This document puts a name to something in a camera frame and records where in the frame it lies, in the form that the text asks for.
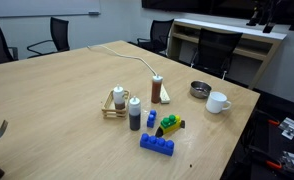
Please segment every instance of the power cord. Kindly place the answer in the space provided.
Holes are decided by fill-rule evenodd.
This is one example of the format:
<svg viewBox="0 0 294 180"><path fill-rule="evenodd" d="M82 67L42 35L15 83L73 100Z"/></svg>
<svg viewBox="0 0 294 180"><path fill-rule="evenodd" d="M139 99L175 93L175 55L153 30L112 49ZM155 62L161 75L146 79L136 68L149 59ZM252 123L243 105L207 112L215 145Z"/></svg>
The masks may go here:
<svg viewBox="0 0 294 180"><path fill-rule="evenodd" d="M114 54L116 54L117 56L119 56L119 57L123 57L123 58L129 58L129 59L137 59L137 60L140 60L141 62L143 62L150 70L151 70L151 72L156 76L157 75L157 73L156 73L156 71L143 59L143 58L140 58L140 57L135 57L135 56L128 56L128 55L122 55L122 54L119 54L119 53L117 53L116 51L114 51L114 50L112 50L112 49L110 49L110 48L108 48L108 47L106 47L106 46L104 46L104 45L95 45L95 46L99 46L99 47L103 47L103 48L105 48L105 49L107 49L107 50L109 50L109 51L111 51L111 52L113 52ZM87 46L87 48L89 49L89 50L91 50L91 48L92 47L95 47L95 46Z"/></svg>

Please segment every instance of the small bowl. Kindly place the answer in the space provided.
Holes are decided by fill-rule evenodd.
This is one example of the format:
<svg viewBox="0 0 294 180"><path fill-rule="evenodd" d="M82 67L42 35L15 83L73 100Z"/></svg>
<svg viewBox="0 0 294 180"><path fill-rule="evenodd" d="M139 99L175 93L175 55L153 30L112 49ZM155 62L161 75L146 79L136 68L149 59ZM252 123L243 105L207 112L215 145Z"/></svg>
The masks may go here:
<svg viewBox="0 0 294 180"><path fill-rule="evenodd" d="M190 94L196 98L205 99L209 96L211 87L203 81L193 81L190 84Z"/></svg>

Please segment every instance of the wall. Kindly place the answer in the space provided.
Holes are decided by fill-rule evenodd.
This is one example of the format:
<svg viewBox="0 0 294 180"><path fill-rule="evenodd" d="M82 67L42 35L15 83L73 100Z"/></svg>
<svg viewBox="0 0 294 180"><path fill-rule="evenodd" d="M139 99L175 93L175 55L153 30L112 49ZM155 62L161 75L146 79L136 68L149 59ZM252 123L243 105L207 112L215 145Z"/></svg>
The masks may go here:
<svg viewBox="0 0 294 180"><path fill-rule="evenodd" d="M70 21L71 49L116 40L136 42L138 37L148 38L153 19L188 18L250 28L245 26L247 20L146 10L141 8L141 0L101 0L100 4L102 14L99 16L58 17ZM19 48L20 59L33 55L26 50L28 45L50 39L49 17L0 18L0 26L8 45ZM281 25L276 25L273 31L286 33L287 37L257 88L294 102L294 31L288 31L288 26ZM54 50L54 47L45 46L42 49ZM246 83L258 65L256 61L243 61L242 57L235 57L229 76Z"/></svg>
<svg viewBox="0 0 294 180"><path fill-rule="evenodd" d="M99 16L55 16L69 21L68 39L71 49L129 39L128 13L124 11L126 4L101 0L100 5ZM51 39L49 23L50 17L46 16L0 18L7 44L18 47L19 59L35 55L26 50L28 45ZM46 43L36 49L50 52L55 51L55 46L53 43Z"/></svg>

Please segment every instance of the lego stud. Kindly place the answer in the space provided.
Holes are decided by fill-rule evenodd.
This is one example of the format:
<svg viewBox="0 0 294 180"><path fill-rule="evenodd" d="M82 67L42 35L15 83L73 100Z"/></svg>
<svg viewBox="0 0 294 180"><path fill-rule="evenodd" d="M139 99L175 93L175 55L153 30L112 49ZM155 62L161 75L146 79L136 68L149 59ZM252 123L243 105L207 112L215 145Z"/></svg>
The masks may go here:
<svg viewBox="0 0 294 180"><path fill-rule="evenodd" d="M168 147L168 148L170 148L170 149L174 149L174 142L172 141L172 140L168 140L167 142L166 142L166 146Z"/></svg>
<svg viewBox="0 0 294 180"><path fill-rule="evenodd" d="M151 120L151 121L155 120L155 116L152 115L152 114L150 114L150 115L148 116L148 120Z"/></svg>
<svg viewBox="0 0 294 180"><path fill-rule="evenodd" d="M175 119L176 119L176 117L174 115L169 116L169 121L170 122L172 122L172 123L175 122Z"/></svg>
<svg viewBox="0 0 294 180"><path fill-rule="evenodd" d="M142 134L141 135L141 140L143 140L143 141L148 141L148 139L149 139L149 135L147 134L147 133L144 133L144 134Z"/></svg>
<svg viewBox="0 0 294 180"><path fill-rule="evenodd" d="M165 145L165 139L164 138L158 138L158 141L157 141L157 143L158 143L158 145L159 146L164 146Z"/></svg>
<svg viewBox="0 0 294 180"><path fill-rule="evenodd" d="M150 142L150 143L152 143L152 144L156 144L156 141L157 141L156 136L150 136L150 138L149 138L149 142Z"/></svg>
<svg viewBox="0 0 294 180"><path fill-rule="evenodd" d="M178 122L180 121L180 116L176 115L175 118L176 118L176 121Z"/></svg>
<svg viewBox="0 0 294 180"><path fill-rule="evenodd" d="M156 112L156 110L152 109L152 110L150 110L150 114L156 116L157 115L157 112Z"/></svg>
<svg viewBox="0 0 294 180"><path fill-rule="evenodd" d="M164 118L163 121L164 121L164 123L168 124L169 123L169 118Z"/></svg>

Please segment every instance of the wooden table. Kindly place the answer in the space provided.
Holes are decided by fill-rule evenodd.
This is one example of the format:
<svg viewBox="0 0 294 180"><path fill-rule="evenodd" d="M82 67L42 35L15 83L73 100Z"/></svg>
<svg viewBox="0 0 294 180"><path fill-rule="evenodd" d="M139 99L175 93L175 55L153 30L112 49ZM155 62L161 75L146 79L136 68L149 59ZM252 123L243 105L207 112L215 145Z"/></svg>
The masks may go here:
<svg viewBox="0 0 294 180"><path fill-rule="evenodd" d="M0 65L0 139L3 179L219 179L259 94L147 52L123 41L105 44L138 56L164 77L170 104L152 104L151 71L139 60L102 47L77 49ZM227 95L229 111L211 114L206 100L189 94L193 80ZM141 129L126 120L104 119L101 108L120 84L141 99ZM149 111L156 126L177 114L186 128L166 134L172 157L140 148Z"/></svg>

